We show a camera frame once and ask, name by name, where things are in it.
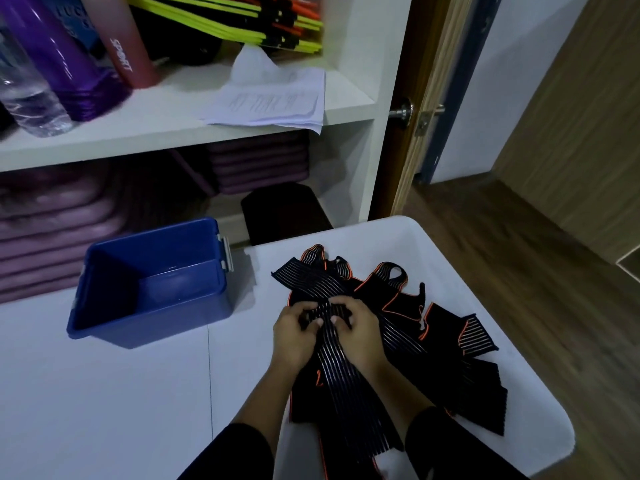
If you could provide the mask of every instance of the hand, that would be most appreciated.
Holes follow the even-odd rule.
[[[285,306],[273,326],[273,355],[271,367],[285,369],[297,376],[314,352],[316,334],[323,325],[322,318],[309,323],[306,330],[300,328],[298,318],[305,310],[313,310],[317,303],[300,301]]]
[[[371,377],[380,366],[388,364],[378,317],[361,300],[350,296],[334,296],[329,301],[344,305],[351,312],[351,329],[340,317],[332,316],[331,322],[338,331],[340,345],[347,359],[365,378]]]

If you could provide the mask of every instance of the white table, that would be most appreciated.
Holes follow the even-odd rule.
[[[460,423],[526,475],[569,455],[564,409],[416,222],[390,217],[247,248],[230,275],[235,313],[224,321],[134,350],[65,327],[75,290],[0,306],[2,476],[32,479],[174,480],[236,414],[268,366],[271,327],[289,291],[271,272],[315,243],[364,278],[381,261],[425,282],[427,301],[476,313],[509,390],[505,436]],[[378,457],[390,479],[415,478],[404,454]],[[276,478],[324,478],[311,425],[283,427]]]

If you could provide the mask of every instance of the purple bottle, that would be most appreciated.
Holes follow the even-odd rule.
[[[111,68],[99,68],[41,0],[0,0],[0,12],[75,121],[89,121],[131,93]]]

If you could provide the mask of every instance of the black sleeve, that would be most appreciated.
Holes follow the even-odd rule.
[[[273,478],[267,439],[248,424],[230,424],[191,462],[178,480]]]
[[[420,480],[434,478],[525,479],[498,453],[437,408],[414,418],[404,448]]]

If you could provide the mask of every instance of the water bottle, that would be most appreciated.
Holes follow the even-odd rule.
[[[0,25],[0,102],[28,133],[66,133],[73,121],[7,27]]]

